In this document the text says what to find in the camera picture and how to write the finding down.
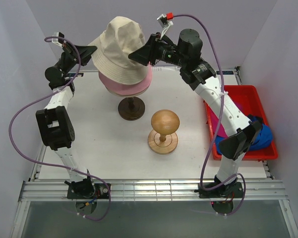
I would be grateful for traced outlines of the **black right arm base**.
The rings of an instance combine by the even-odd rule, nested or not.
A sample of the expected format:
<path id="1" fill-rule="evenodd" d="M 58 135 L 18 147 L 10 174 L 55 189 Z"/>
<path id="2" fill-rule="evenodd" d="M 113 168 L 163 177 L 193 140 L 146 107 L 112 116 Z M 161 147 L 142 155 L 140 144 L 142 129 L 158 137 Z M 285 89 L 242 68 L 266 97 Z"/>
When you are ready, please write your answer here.
<path id="1" fill-rule="evenodd" d="M 240 182 L 222 185 L 213 190 L 204 190 L 200 185 L 194 190 L 200 198 L 242 198 L 244 191 Z"/>

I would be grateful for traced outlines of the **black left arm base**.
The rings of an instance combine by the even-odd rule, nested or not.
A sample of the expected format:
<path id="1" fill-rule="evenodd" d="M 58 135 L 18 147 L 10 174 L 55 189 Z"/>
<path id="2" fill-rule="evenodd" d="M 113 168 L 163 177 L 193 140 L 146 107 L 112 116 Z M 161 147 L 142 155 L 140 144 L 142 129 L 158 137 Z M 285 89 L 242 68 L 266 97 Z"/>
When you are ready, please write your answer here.
<path id="1" fill-rule="evenodd" d="M 75 193 L 70 187 L 68 187 L 66 198 L 67 199 L 89 199 L 89 200 L 92 200 L 96 197 L 97 199 L 108 199 L 111 184 L 109 183 L 108 186 L 109 186 L 109 189 L 102 183 L 95 183 L 94 184 L 95 193 L 91 197 L 84 197 L 78 193 Z"/>

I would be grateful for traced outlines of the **magenta cap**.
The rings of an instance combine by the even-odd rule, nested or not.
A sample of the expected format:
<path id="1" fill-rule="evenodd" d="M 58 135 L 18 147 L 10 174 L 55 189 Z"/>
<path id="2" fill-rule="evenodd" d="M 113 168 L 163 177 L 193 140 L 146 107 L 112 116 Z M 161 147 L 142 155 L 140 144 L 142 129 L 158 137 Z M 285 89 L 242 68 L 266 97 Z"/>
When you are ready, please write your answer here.
<path id="1" fill-rule="evenodd" d="M 208 105 L 209 116 L 216 119 L 215 122 L 212 124 L 213 132 L 216 131 L 217 124 L 219 122 L 220 107 L 221 99 L 217 99 L 215 102 L 212 103 L 211 106 Z M 226 95 L 224 97 L 224 107 L 218 135 L 223 137 L 224 134 L 221 133 L 221 131 L 223 130 L 226 137 L 232 136 L 237 133 L 238 129 L 246 128 L 249 125 L 248 121 L 249 119 L 247 118 L 247 116 L 242 113 L 238 106 L 233 102 L 231 97 Z"/>

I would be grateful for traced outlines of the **cream bucket hat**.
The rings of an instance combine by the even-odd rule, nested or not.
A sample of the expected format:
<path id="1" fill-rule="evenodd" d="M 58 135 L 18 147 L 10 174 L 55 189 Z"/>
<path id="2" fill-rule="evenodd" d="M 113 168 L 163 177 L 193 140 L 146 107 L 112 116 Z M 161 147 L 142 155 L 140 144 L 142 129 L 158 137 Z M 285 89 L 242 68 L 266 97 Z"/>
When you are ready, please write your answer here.
<path id="1" fill-rule="evenodd" d="M 97 47 L 92 54 L 92 61 L 104 76 L 122 85 L 135 85 L 145 79 L 148 67 L 129 59 L 129 54 L 145 43 L 139 23 L 117 16 L 88 45 Z"/>

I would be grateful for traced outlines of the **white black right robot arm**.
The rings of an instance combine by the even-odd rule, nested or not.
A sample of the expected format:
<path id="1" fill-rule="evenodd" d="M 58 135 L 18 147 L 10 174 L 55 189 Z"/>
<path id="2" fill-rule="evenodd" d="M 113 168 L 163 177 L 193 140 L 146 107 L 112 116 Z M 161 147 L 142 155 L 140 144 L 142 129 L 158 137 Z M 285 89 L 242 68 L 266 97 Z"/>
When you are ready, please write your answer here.
<path id="1" fill-rule="evenodd" d="M 214 191 L 225 195 L 236 184 L 240 163 L 262 124 L 251 121 L 233 102 L 224 90 L 223 78 L 217 78 L 213 68 L 201 58 L 202 46 L 199 33 L 193 29 L 182 30 L 177 44 L 156 33 L 150 35 L 145 45 L 130 53 L 128 58 L 144 66 L 155 65 L 158 60 L 178 66 L 183 81 L 218 117 L 227 134 L 227 138 L 219 143 L 222 153 L 220 168 L 214 182 L 201 184 L 199 192 Z"/>

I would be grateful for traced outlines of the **blue hat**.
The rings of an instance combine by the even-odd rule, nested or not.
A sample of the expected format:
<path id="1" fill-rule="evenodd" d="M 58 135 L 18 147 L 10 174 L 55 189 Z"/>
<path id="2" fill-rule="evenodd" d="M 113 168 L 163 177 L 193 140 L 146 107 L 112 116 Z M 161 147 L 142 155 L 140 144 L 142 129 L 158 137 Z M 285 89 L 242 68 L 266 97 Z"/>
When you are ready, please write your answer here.
<path id="1" fill-rule="evenodd" d="M 253 116 L 253 115 L 248 115 L 249 119 L 254 122 L 254 121 L 259 121 L 262 123 L 262 129 L 259 132 L 259 134 L 257 135 L 254 143 L 250 146 L 250 151 L 257 151 L 257 150 L 261 150 L 264 148 L 267 148 L 271 145 L 272 141 L 273 141 L 273 134 L 272 131 L 270 129 L 270 127 L 268 127 L 263 119 L 261 117 L 257 117 L 257 116 Z M 218 130 L 216 139 L 215 139 L 215 145 L 216 145 L 216 150 L 217 152 L 221 155 L 221 151 L 219 149 L 219 143 L 221 141 L 223 141 L 225 138 L 227 138 L 227 134 L 224 130 L 223 125 L 220 125 L 220 128 Z"/>

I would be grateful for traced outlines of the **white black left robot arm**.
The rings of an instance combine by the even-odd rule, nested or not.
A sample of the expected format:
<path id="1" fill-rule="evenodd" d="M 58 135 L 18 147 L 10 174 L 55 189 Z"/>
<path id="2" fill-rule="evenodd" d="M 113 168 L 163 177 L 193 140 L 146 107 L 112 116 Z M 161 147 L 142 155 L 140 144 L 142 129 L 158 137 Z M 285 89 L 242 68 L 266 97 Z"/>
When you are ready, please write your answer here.
<path id="1" fill-rule="evenodd" d="M 97 50 L 96 46 L 77 46 L 79 55 L 68 43 L 62 45 L 63 53 L 58 62 L 45 70 L 45 77 L 49 81 L 49 87 L 56 94 L 53 95 L 47 106 L 38 110 L 35 114 L 43 144 L 54 151 L 67 167 L 70 180 L 66 181 L 70 191 L 75 194 L 90 198 L 95 194 L 95 187 L 89 171 L 75 159 L 73 142 L 75 130 L 67 112 L 70 100 L 74 96 L 75 86 L 67 78 L 72 68 L 78 64 L 85 66 L 91 59 L 91 55 Z"/>

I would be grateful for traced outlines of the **pink bucket hat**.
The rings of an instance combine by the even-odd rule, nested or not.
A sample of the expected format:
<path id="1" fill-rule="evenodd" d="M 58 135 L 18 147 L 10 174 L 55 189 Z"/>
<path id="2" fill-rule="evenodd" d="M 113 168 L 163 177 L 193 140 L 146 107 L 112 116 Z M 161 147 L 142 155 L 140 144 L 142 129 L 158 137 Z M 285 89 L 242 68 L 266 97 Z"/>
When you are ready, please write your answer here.
<path id="1" fill-rule="evenodd" d="M 151 67 L 148 67 L 147 76 L 141 82 L 134 85 L 124 85 L 121 83 L 117 83 L 103 75 L 101 72 L 98 73 L 98 76 L 106 89 L 114 91 L 118 94 L 130 95 L 142 92 L 149 88 L 152 81 L 152 69 Z"/>

